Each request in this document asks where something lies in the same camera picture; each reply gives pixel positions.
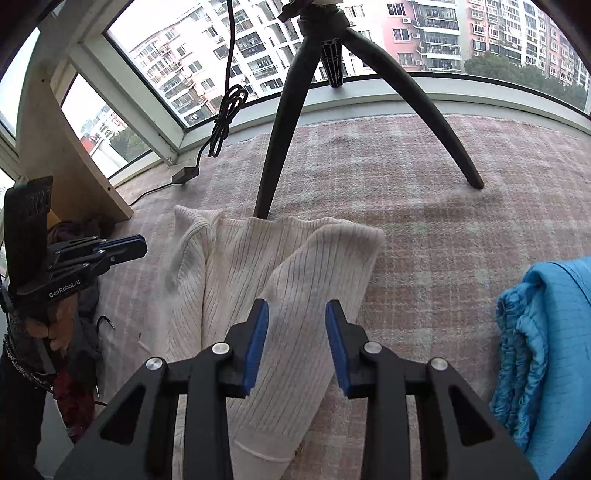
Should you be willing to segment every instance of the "tree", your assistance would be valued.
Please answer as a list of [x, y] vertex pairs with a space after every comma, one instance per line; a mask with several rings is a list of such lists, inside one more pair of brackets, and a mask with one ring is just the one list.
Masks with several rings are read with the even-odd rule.
[[148, 149], [142, 139], [129, 127], [111, 138], [111, 147], [127, 162], [135, 160]]
[[587, 92], [580, 86], [565, 86], [556, 77], [546, 77], [537, 67], [516, 65], [506, 57], [491, 52], [473, 57], [464, 63], [466, 73], [494, 78], [547, 93], [581, 110], [585, 107]]

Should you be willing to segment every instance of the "blue gripper pad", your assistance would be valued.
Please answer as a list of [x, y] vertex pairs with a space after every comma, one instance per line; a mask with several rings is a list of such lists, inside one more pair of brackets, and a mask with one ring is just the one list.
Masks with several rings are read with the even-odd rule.
[[342, 315], [343, 311], [338, 304], [339, 312], [335, 312], [335, 306], [331, 300], [326, 304], [326, 335], [329, 338], [330, 352], [332, 353], [333, 363], [335, 364], [336, 379], [343, 393], [347, 397], [350, 393], [351, 381], [349, 379], [349, 359], [343, 342], [343, 335], [340, 331], [337, 315]]
[[264, 300], [261, 302], [261, 308], [256, 317], [256, 324], [248, 343], [246, 355], [244, 356], [244, 377], [242, 386], [249, 395], [252, 387], [256, 384], [259, 365], [261, 364], [262, 350], [267, 338], [267, 329], [269, 328], [269, 304]]

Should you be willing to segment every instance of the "black tripod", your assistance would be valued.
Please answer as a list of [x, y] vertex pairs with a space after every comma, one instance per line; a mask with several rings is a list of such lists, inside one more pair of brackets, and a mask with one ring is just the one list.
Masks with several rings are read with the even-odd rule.
[[283, 22], [300, 15], [298, 24], [304, 39], [285, 78], [254, 216], [267, 218], [269, 215], [281, 169], [319, 60], [326, 69], [330, 86], [343, 85], [342, 45], [369, 65], [420, 115], [450, 153], [470, 185], [478, 190], [484, 188], [466, 149], [413, 78], [387, 52], [351, 29], [345, 13], [336, 5], [320, 6], [311, 1], [294, 0], [284, 5], [279, 15]]

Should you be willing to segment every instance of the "cream ribbed sweater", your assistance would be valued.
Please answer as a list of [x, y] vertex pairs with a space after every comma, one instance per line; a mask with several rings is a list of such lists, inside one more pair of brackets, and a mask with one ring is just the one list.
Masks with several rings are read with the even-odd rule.
[[[195, 356], [243, 322], [255, 298], [268, 302], [256, 386], [228, 400], [228, 429], [234, 478], [278, 480], [334, 373], [326, 302], [339, 299], [356, 319], [384, 233], [333, 218], [233, 220], [181, 206], [174, 213], [154, 353], [168, 362]], [[173, 478], [182, 476], [184, 409], [181, 399]]]

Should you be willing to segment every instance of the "blue garment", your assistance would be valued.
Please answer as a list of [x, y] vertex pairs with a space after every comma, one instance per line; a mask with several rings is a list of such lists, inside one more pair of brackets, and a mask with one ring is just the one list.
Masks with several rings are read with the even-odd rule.
[[547, 480], [591, 422], [591, 257], [534, 265], [502, 293], [496, 322], [491, 410]]

